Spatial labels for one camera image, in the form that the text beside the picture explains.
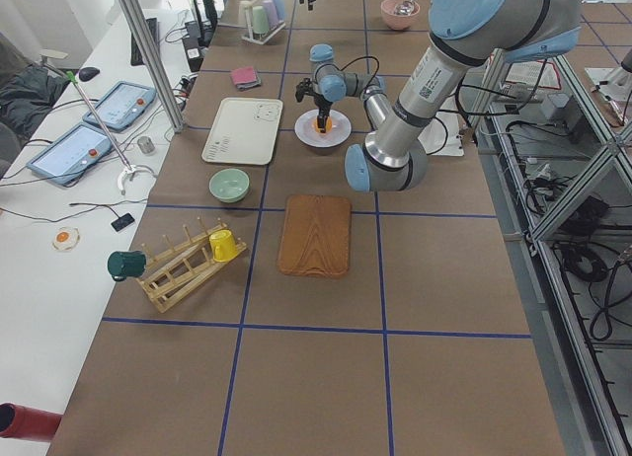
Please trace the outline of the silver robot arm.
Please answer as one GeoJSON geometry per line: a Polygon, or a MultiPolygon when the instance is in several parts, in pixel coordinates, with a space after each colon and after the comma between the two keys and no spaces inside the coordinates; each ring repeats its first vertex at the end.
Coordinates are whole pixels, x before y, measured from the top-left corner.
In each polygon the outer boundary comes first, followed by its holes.
{"type": "Polygon", "coordinates": [[[465,74],[495,49],[508,63],[547,59],[578,42],[582,0],[432,0],[430,45],[395,102],[375,77],[344,72],[325,44],[310,50],[309,86],[323,126],[331,105],[358,97],[373,124],[345,156],[347,182],[356,191],[407,190],[424,177],[427,152],[419,140],[465,74]]]}

